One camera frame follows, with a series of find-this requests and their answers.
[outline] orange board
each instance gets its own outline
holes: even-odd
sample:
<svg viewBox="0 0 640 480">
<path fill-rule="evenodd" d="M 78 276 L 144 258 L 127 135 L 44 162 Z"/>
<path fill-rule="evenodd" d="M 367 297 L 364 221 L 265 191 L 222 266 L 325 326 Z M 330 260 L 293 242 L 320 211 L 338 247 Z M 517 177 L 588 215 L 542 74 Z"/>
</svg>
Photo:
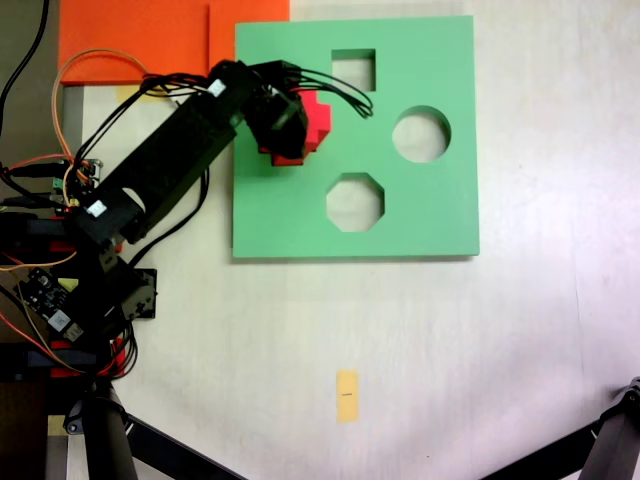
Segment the orange board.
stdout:
<svg viewBox="0 0 640 480">
<path fill-rule="evenodd" d="M 89 48 L 114 48 L 154 73 L 206 75 L 233 58 L 237 22 L 286 21 L 289 0 L 61 0 L 58 67 Z M 113 56 L 78 61 L 65 85 L 138 83 L 141 72 Z"/>
<path fill-rule="evenodd" d="M 236 23 L 288 22 L 289 0 L 211 0 L 209 68 L 234 60 Z"/>
</svg>

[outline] black stand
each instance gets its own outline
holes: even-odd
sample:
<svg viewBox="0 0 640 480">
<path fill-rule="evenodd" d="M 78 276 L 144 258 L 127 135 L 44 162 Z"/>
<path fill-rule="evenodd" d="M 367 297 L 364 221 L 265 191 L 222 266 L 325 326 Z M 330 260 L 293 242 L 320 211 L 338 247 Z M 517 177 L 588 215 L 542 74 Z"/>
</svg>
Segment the black stand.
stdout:
<svg viewBox="0 0 640 480">
<path fill-rule="evenodd" d="M 640 377 L 636 377 L 600 420 L 483 480 L 561 480 L 579 470 L 579 480 L 632 480 L 639 453 Z"/>
<path fill-rule="evenodd" d="M 105 379 L 76 403 L 65 428 L 72 435 L 84 433 L 91 480 L 137 480 L 133 458 L 175 480 L 246 480 L 128 415 Z"/>
<path fill-rule="evenodd" d="M 137 480 L 133 458 L 175 480 L 244 479 L 237 473 L 128 415 L 111 382 L 98 379 L 65 420 L 84 433 L 91 480 Z M 640 454 L 640 377 L 600 420 L 483 480 L 632 480 Z"/>
</svg>

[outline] white table surface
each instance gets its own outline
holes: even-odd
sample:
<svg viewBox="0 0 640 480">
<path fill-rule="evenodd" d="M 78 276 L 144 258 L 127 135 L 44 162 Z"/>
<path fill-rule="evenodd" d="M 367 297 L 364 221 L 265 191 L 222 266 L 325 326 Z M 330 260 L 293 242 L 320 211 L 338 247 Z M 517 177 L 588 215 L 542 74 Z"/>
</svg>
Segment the white table surface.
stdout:
<svg viewBox="0 0 640 480">
<path fill-rule="evenodd" d="M 473 480 L 640 374 L 640 2 L 292 1 L 293 20 L 448 14 L 475 17 L 481 255 L 234 262 L 226 152 L 142 262 L 160 295 L 116 383 L 131 413 L 251 480 Z M 85 89 L 85 137 L 116 102 Z M 117 164 L 170 112 L 137 105 L 95 155 Z M 340 369 L 356 423 L 336 423 Z"/>
</svg>

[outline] yellow paper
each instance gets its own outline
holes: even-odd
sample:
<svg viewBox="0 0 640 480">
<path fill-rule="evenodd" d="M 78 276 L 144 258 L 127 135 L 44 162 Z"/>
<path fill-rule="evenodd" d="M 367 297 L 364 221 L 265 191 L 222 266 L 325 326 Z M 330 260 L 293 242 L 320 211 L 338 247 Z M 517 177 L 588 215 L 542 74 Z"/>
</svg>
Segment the yellow paper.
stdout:
<svg viewBox="0 0 640 480">
<path fill-rule="evenodd" d="M 59 278 L 58 283 L 67 292 L 73 292 L 73 290 L 78 286 L 78 279 L 77 278 Z"/>
<path fill-rule="evenodd" d="M 338 423 L 358 420 L 358 372 L 338 370 L 337 377 Z"/>
</svg>

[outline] green foam board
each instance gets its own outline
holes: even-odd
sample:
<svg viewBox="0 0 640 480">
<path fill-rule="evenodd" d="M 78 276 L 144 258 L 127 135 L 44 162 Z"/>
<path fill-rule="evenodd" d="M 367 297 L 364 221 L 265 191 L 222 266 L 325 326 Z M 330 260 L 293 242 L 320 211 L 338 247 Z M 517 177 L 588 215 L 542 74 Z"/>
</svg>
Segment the green foam board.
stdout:
<svg viewBox="0 0 640 480">
<path fill-rule="evenodd" d="M 271 167 L 246 126 L 234 146 L 233 255 L 261 257 L 466 256 L 479 253 L 473 19 L 239 24 L 236 54 L 247 64 L 283 59 L 327 73 L 332 52 L 375 51 L 374 116 L 339 97 L 332 131 L 302 167 Z M 442 112 L 450 144 L 437 160 L 412 163 L 392 142 L 403 112 Z M 384 191 L 384 215 L 366 232 L 341 231 L 326 195 L 340 178 L 367 174 Z"/>
</svg>

